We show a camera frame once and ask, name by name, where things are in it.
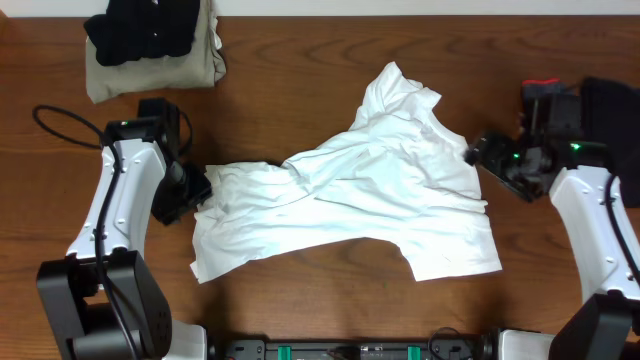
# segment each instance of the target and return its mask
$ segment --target red object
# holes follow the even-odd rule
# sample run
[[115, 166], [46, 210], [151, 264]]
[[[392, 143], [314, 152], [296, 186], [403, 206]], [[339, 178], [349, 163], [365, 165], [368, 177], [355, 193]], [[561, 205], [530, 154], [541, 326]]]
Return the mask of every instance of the red object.
[[522, 86], [525, 85], [549, 85], [549, 84], [554, 84], [560, 82], [560, 79], [558, 78], [552, 78], [552, 79], [548, 79], [548, 80], [525, 80], [522, 82]]

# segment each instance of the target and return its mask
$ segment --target black cloth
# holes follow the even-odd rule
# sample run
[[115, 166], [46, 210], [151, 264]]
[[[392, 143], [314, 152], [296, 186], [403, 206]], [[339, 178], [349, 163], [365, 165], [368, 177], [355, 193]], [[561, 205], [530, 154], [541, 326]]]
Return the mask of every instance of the black cloth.
[[640, 92], [619, 82], [587, 78], [580, 93], [585, 137], [607, 145], [624, 205], [639, 207]]
[[102, 66], [191, 51], [200, 0], [110, 0], [107, 13], [84, 28]]

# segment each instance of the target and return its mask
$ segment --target black cable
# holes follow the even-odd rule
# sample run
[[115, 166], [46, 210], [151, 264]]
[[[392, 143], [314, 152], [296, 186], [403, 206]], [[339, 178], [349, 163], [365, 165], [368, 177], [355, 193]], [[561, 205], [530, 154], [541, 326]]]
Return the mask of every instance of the black cable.
[[80, 123], [82, 123], [83, 125], [87, 126], [89, 129], [93, 130], [93, 132], [95, 132], [98, 137], [100, 138], [100, 142], [102, 145], [107, 146], [109, 148], [109, 150], [111, 150], [111, 153], [113, 154], [113, 176], [111, 177], [111, 182], [109, 183], [109, 188], [107, 189], [107, 194], [104, 197], [104, 201], [102, 202], [102, 207], [100, 208], [100, 213], [98, 214], [98, 220], [97, 220], [97, 224], [96, 224], [96, 228], [93, 230], [93, 235], [95, 237], [95, 253], [96, 253], [96, 268], [97, 268], [97, 273], [98, 273], [98, 278], [100, 280], [100, 282], [102, 283], [102, 286], [104, 288], [104, 292], [107, 295], [107, 299], [109, 300], [109, 304], [111, 305], [111, 310], [113, 310], [113, 314], [115, 315], [116, 321], [118, 322], [118, 325], [120, 326], [120, 330], [122, 330], [122, 333], [124, 335], [125, 341], [127, 342], [127, 345], [129, 346], [129, 350], [131, 350], [131, 356], [133, 357], [134, 360], [139, 360], [140, 356], [138, 355], [138, 350], [136, 349], [136, 345], [135, 342], [133, 340], [133, 336], [131, 335], [131, 332], [129, 331], [129, 328], [127, 327], [127, 324], [124, 321], [124, 316], [122, 315], [122, 311], [120, 310], [120, 306], [118, 305], [118, 302], [113, 294], [113, 288], [111, 287], [111, 281], [109, 280], [109, 278], [107, 277], [107, 271], [104, 267], [104, 260], [102, 257], [102, 251], [103, 251], [103, 245], [104, 245], [104, 239], [105, 237], [102, 235], [104, 234], [104, 220], [105, 217], [107, 216], [107, 211], [109, 210], [109, 205], [111, 203], [111, 198], [113, 197], [113, 193], [115, 192], [116, 189], [116, 185], [118, 183], [118, 178], [120, 177], [120, 171], [121, 171], [121, 164], [120, 164], [120, 155], [118, 154], [118, 151], [116, 150], [115, 146], [113, 145], [113, 142], [110, 141], [110, 139], [107, 138], [107, 136], [100, 131], [100, 129], [98, 129], [95, 125], [93, 125], [91, 122], [85, 120], [84, 118], [61, 108], [55, 107], [55, 106], [50, 106], [50, 105], [38, 105], [35, 108], [33, 108], [33, 119], [36, 121], [36, 123], [38, 123], [38, 125], [40, 125], [40, 127], [42, 127], [44, 130], [50, 132], [51, 134], [64, 139], [66, 141], [72, 142], [74, 144], [78, 144], [81, 146], [86, 146], [89, 148], [98, 148], [100, 149], [100, 146], [97, 145], [93, 145], [93, 144], [89, 144], [89, 143], [85, 143], [82, 141], [78, 141], [72, 138], [69, 138], [65, 135], [62, 135], [52, 129], [50, 129], [48, 126], [44, 125], [44, 123], [42, 123], [42, 121], [40, 121], [40, 118], [38, 117], [38, 113], [41, 110], [49, 110], [49, 111], [53, 111], [53, 112], [57, 112], [59, 114], [63, 114], [63, 115], [67, 115], [69, 117], [71, 117], [74, 120], [79, 121]]
[[473, 354], [473, 348], [471, 346], [471, 344], [469, 344], [469, 342], [462, 337], [462, 335], [458, 332], [458, 330], [452, 328], [452, 327], [441, 327], [440, 329], [436, 330], [433, 335], [431, 335], [431, 337], [429, 338], [429, 341], [427, 342], [427, 350], [429, 350], [429, 353], [431, 355], [433, 355], [437, 360], [445, 360], [443, 359], [440, 355], [438, 355], [434, 350], [433, 350], [433, 346], [432, 346], [432, 341], [433, 339], [435, 339], [439, 333], [441, 333], [444, 330], [448, 330], [451, 331], [453, 333], [455, 333], [457, 335], [457, 339], [462, 340], [464, 342], [464, 344], [467, 346], [467, 349], [469, 350], [470, 354]]
[[624, 237], [622, 236], [622, 231], [620, 230], [620, 226], [618, 226], [618, 221], [616, 220], [616, 215], [613, 213], [613, 200], [611, 199], [611, 187], [613, 186], [613, 181], [616, 176], [611, 174], [609, 176], [609, 180], [607, 180], [607, 185], [604, 190], [604, 203], [607, 208], [607, 214], [609, 214], [609, 221], [611, 222], [611, 227], [613, 228], [613, 233], [616, 235], [616, 239], [618, 240], [618, 244], [620, 244], [620, 248], [622, 249], [622, 253], [624, 253], [624, 257], [629, 264], [629, 269], [631, 269], [631, 274], [635, 278], [638, 286], [640, 286], [640, 271], [638, 271], [638, 266], [633, 260], [633, 255], [631, 255], [631, 251], [629, 251], [629, 247], [627, 243], [624, 241]]
[[193, 127], [191, 126], [191, 121], [189, 121], [189, 117], [187, 116], [187, 114], [180, 111], [180, 115], [182, 115], [182, 117], [184, 118], [184, 121], [187, 123], [187, 126], [189, 127], [189, 139], [178, 151], [178, 155], [182, 156], [186, 154], [189, 150], [191, 150], [191, 145], [193, 144]]

